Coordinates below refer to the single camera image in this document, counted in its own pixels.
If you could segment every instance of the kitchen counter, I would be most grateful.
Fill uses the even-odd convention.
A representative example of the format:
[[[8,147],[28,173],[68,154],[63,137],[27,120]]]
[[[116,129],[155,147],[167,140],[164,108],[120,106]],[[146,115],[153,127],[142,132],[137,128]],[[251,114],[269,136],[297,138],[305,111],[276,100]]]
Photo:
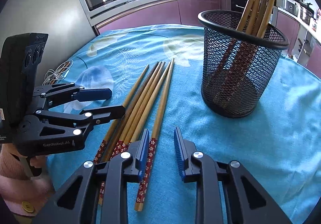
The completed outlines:
[[[117,6],[115,8],[112,8],[112,9],[106,11],[105,13],[102,13],[97,17],[92,18],[90,20],[90,25],[95,26],[95,25],[101,23],[102,21],[107,20],[113,16],[116,16],[122,12],[137,8],[139,6],[150,4],[153,2],[158,2],[158,1],[163,1],[163,0],[133,0],[131,2],[127,2],[123,5]]]
[[[284,9],[278,8],[279,11],[283,12],[284,14],[290,16],[291,18],[296,19],[318,42],[321,43],[321,33],[315,32],[308,24],[306,24],[300,17],[297,17],[289,12],[287,12]]]

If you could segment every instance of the cabinet handle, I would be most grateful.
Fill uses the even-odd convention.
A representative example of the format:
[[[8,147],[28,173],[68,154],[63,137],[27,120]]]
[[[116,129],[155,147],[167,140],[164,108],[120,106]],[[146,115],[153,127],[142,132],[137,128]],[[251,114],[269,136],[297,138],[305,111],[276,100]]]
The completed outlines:
[[[235,4],[235,6],[239,7],[239,8],[242,8],[242,9],[245,9],[245,7],[241,7],[241,6],[237,5],[237,4]]]

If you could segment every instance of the metal pin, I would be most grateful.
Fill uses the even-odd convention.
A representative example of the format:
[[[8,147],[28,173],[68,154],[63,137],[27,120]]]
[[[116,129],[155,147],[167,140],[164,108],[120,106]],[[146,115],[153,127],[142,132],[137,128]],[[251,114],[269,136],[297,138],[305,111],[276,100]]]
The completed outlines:
[[[93,163],[92,161],[86,161],[86,162],[83,163],[83,166],[84,166],[85,168],[90,168],[90,167],[92,167],[93,165],[94,165],[94,163]]]
[[[128,159],[130,157],[130,153],[128,151],[122,152],[120,157],[123,159]]]
[[[74,134],[74,135],[79,135],[79,134],[81,134],[81,130],[80,130],[80,129],[75,129],[75,130],[73,131],[73,134]]]
[[[240,163],[238,161],[231,161],[230,165],[233,167],[233,168],[238,168],[240,167]]]
[[[202,158],[203,157],[203,153],[201,151],[196,151],[193,153],[193,156],[195,158]]]

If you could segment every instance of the black mesh basket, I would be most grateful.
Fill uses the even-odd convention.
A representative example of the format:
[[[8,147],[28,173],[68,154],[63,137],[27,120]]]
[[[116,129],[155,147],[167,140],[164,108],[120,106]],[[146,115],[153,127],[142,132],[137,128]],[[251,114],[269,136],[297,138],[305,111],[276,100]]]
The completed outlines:
[[[242,13],[201,12],[204,28],[202,97],[218,114],[240,118],[250,114],[262,96],[288,39],[268,25],[264,38],[236,31]]]

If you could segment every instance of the button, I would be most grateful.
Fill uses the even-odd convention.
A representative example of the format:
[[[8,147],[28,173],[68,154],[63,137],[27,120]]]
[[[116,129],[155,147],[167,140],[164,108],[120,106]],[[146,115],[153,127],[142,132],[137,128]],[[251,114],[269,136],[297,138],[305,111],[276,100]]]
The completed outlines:
[[[35,211],[35,208],[29,202],[22,202],[22,208],[28,213]]]

